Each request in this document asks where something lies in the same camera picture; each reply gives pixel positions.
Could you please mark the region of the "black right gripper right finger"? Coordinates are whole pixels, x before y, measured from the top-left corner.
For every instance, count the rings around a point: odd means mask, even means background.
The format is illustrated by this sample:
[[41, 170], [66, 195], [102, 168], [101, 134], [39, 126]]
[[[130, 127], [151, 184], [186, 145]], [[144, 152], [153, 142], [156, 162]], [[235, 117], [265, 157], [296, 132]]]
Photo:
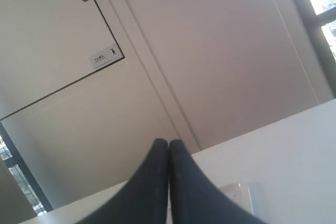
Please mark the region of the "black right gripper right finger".
[[183, 141], [170, 142], [169, 162], [173, 223], [255, 223], [205, 176]]

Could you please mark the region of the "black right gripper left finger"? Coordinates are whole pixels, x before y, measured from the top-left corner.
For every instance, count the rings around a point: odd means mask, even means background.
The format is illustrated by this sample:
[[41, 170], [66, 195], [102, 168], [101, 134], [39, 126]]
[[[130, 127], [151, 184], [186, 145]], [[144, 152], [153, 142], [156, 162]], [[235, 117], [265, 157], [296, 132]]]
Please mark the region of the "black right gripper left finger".
[[168, 143], [153, 142], [129, 181], [92, 216], [92, 223], [165, 223], [168, 194]]

